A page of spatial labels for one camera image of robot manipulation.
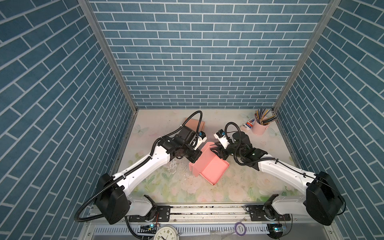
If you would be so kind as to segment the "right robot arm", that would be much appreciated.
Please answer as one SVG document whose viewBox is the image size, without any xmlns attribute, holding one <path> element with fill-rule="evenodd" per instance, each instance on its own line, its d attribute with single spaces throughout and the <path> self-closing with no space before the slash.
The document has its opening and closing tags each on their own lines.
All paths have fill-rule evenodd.
<svg viewBox="0 0 384 240">
<path fill-rule="evenodd" d="M 316 222 L 330 226 L 341 215 L 345 200 L 332 177 L 325 172 L 318 174 L 286 164 L 266 151 L 254 148 L 248 135 L 235 132 L 229 138 L 223 130 L 214 134 L 217 140 L 213 149 L 219 158 L 233 156 L 240 166 L 272 175 L 300 192 L 299 196 L 272 195 L 263 206 L 266 219 L 276 220 L 283 215 L 310 216 Z"/>
</svg>

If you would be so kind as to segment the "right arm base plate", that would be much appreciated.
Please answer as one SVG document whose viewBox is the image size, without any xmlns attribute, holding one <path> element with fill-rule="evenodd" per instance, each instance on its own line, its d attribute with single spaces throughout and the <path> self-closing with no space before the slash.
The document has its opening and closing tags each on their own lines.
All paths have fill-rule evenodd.
<svg viewBox="0 0 384 240">
<path fill-rule="evenodd" d="M 251 221 L 283 221 L 287 222 L 290 221 L 291 215 L 285 214 L 280 215 L 278 214 L 271 206 L 264 206 L 264 205 L 247 205 L 245 206 L 246 212 L 249 213 Z"/>
</svg>

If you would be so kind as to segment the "orange paper box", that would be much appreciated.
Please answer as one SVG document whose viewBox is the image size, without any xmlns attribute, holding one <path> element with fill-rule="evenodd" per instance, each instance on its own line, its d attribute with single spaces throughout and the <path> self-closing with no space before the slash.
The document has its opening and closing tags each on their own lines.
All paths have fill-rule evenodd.
<svg viewBox="0 0 384 240">
<path fill-rule="evenodd" d="M 187 123 L 186 126 L 190 128 L 191 130 L 196 130 L 199 125 L 199 120 L 196 119 L 190 119 Z M 203 131 L 205 127 L 205 122 L 201 121 L 200 127 L 199 127 L 199 132 Z"/>
</svg>

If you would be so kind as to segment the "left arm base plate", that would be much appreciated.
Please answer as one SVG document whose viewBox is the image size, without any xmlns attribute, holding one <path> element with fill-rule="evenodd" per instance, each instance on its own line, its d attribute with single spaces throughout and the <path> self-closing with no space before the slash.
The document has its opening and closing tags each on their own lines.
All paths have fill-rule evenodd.
<svg viewBox="0 0 384 240">
<path fill-rule="evenodd" d="M 129 222 L 169 222 L 170 214 L 171 206 L 156 206 L 152 207 L 151 210 L 145 216 L 129 216 Z"/>
</svg>

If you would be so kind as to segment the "pink paper box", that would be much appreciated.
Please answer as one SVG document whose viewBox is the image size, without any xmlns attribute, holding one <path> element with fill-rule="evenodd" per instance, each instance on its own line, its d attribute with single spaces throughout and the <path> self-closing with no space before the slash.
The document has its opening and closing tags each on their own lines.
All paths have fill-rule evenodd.
<svg viewBox="0 0 384 240">
<path fill-rule="evenodd" d="M 189 170 L 195 177 L 201 176 L 211 185 L 216 185 L 230 164 L 218 157 L 211 149 L 214 142 L 207 142 L 202 148 L 202 154 L 195 163 L 189 163 Z"/>
</svg>

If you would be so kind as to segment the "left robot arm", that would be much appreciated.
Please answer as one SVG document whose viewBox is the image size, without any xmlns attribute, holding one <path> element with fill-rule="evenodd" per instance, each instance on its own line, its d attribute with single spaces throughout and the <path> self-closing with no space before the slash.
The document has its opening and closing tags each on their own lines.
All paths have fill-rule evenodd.
<svg viewBox="0 0 384 240">
<path fill-rule="evenodd" d="M 140 216 L 151 221 L 156 216 L 158 205 L 148 195 L 132 197 L 133 190 L 149 175 L 174 159 L 186 158 L 194 164 L 202 155 L 199 146 L 206 141 L 206 135 L 196 127 L 187 127 L 195 115 L 192 113 L 175 131 L 157 138 L 151 151 L 129 168 L 112 176 L 100 177 L 95 194 L 86 200 L 76 211 L 77 223 L 105 218 L 113 225 L 128 216 Z"/>
</svg>

